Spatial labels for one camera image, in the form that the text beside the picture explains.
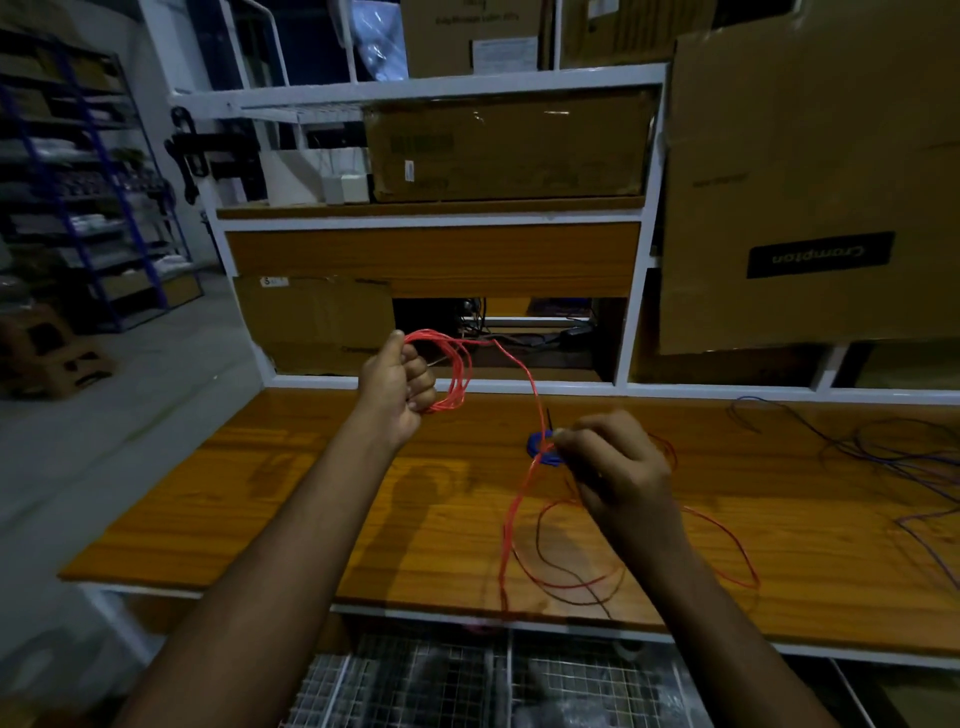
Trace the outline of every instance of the wooden table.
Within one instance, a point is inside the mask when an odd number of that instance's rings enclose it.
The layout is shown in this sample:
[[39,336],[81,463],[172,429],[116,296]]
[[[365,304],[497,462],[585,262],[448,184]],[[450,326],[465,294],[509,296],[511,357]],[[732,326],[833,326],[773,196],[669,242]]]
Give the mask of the wooden table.
[[[353,393],[261,392],[60,573],[118,591],[198,593],[211,584],[290,494],[347,415]],[[739,425],[727,402],[544,398],[562,426],[622,406],[673,444],[678,500],[729,527],[762,577],[759,592],[727,584],[764,635],[783,651],[890,662],[960,665],[960,594],[893,518],[944,507],[926,489],[835,451],[787,413],[741,409],[760,433]],[[960,425],[944,407],[797,405],[843,435],[869,420],[902,415]],[[468,396],[456,412],[424,418],[388,472],[337,593],[337,608],[401,610],[428,619],[499,619],[496,584],[501,524],[528,465],[524,444],[538,429],[529,397]],[[884,430],[905,442],[916,430]],[[921,447],[917,442],[908,447]],[[563,497],[565,469],[540,469],[516,525],[531,569],[569,577],[538,561],[537,514]],[[747,578],[728,536],[692,517],[694,545],[715,567]],[[923,527],[956,568],[960,516]],[[589,516],[561,506],[544,520],[547,558],[590,578],[618,564]],[[608,594],[613,587],[602,584]],[[566,629],[607,627],[643,635],[660,617],[629,574],[609,603],[568,606],[512,561],[510,619]],[[583,590],[567,598],[588,600]]]

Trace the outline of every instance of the barcode sticker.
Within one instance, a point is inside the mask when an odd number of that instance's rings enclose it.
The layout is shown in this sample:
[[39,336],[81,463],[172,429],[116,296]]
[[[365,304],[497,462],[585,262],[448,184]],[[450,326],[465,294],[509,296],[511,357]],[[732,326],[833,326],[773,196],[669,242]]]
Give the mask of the barcode sticker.
[[620,10],[620,0],[590,0],[587,3],[587,20],[609,15]]
[[538,43],[536,36],[474,40],[473,75],[536,71]]

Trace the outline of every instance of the coiled red wire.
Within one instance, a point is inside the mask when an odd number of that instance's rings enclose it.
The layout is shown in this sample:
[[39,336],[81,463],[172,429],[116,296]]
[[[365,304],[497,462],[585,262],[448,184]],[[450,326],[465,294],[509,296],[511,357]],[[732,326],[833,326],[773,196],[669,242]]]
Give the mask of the coiled red wire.
[[[523,502],[523,499],[526,497],[527,492],[530,489],[530,485],[533,483],[534,474],[537,471],[537,466],[540,464],[540,461],[543,455],[550,451],[553,448],[552,443],[546,441],[546,418],[543,414],[543,406],[540,403],[540,393],[537,391],[537,383],[534,381],[533,375],[530,374],[530,370],[520,361],[518,358],[513,356],[510,352],[504,349],[503,345],[500,344],[496,339],[456,339],[452,336],[448,336],[445,333],[440,333],[431,328],[422,328],[413,333],[408,333],[404,338],[404,341],[408,344],[411,344],[416,341],[429,341],[437,346],[438,349],[443,353],[446,359],[450,362],[450,368],[452,369],[452,376],[450,377],[450,386],[446,391],[446,397],[442,400],[436,401],[427,407],[425,412],[446,412],[449,410],[454,410],[463,405],[464,401],[467,398],[467,387],[470,384],[470,380],[473,379],[473,359],[470,356],[470,352],[467,349],[467,346],[476,346],[476,347],[497,347],[506,356],[508,359],[513,361],[520,369],[523,370],[523,373],[527,375],[527,379],[530,381],[530,389],[534,395],[534,402],[537,405],[537,413],[540,416],[540,452],[534,457],[533,461],[530,463],[530,468],[527,469],[527,474],[524,476],[522,482],[520,483],[520,488],[516,493],[516,496],[510,503],[510,507],[507,508],[507,514],[503,521],[503,540],[502,548],[500,550],[500,567],[497,572],[497,584],[500,588],[500,607],[502,611],[506,614],[510,611],[510,599],[507,596],[507,565],[510,563],[511,554],[516,558],[517,563],[520,565],[520,568],[523,572],[533,581],[535,584],[538,584],[541,587],[546,587],[548,589],[557,589],[557,590],[568,590],[568,589],[588,589],[590,586],[597,584],[605,579],[614,576],[618,572],[622,572],[623,568],[614,569],[609,573],[605,573],[602,576],[590,579],[589,581],[581,580],[579,584],[552,584],[550,582],[544,581],[533,573],[531,573],[527,567],[520,560],[519,554],[516,553],[514,548],[514,522],[516,520],[516,513],[519,511],[520,503]],[[676,468],[679,465],[677,459],[677,453],[673,449],[673,446],[670,445],[666,440],[663,440],[656,435],[651,435],[651,437],[657,442],[661,443],[667,450],[667,457],[672,460],[671,465]],[[552,503],[548,503],[543,506],[540,514],[543,515],[553,507],[567,503],[567,504],[577,504],[576,500],[557,500]],[[724,531],[728,536],[733,539],[733,542],[736,544],[736,547],[740,550],[740,553],[743,555],[744,561],[747,563],[747,567],[750,570],[750,574],[753,577],[752,582],[743,582],[734,579],[718,569],[714,569],[718,575],[727,579],[741,587],[746,587],[748,589],[759,589],[760,587],[760,577],[757,574],[753,562],[750,559],[750,556],[747,554],[747,550],[740,543],[740,540],[730,531],[723,523],[717,521],[716,519],[708,516],[705,513],[696,511],[688,506],[683,506],[683,510],[687,513],[702,518],[706,521],[713,523],[715,526]],[[595,598],[590,602],[581,603],[582,606],[589,606],[592,604],[603,604],[604,602],[609,601],[612,598],[612,594],[607,596],[604,599],[599,597]]]

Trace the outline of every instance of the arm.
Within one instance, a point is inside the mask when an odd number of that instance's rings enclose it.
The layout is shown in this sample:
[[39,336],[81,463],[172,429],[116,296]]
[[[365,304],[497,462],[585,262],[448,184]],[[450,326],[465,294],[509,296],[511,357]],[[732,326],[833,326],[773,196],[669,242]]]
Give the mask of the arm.
[[670,468],[626,412],[554,435],[600,530],[673,635],[716,725],[836,722],[714,578],[686,538]]
[[170,637],[117,726],[277,725],[380,481],[436,399],[433,384],[403,333],[391,334],[323,456]]

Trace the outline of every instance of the grey floor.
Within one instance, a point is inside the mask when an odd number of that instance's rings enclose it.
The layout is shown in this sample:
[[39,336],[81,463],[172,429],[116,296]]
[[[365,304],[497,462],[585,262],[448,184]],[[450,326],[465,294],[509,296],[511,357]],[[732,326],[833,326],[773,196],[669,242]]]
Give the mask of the grey floor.
[[227,280],[124,334],[117,374],[63,401],[0,400],[0,695],[82,707],[136,674],[59,567],[261,387]]

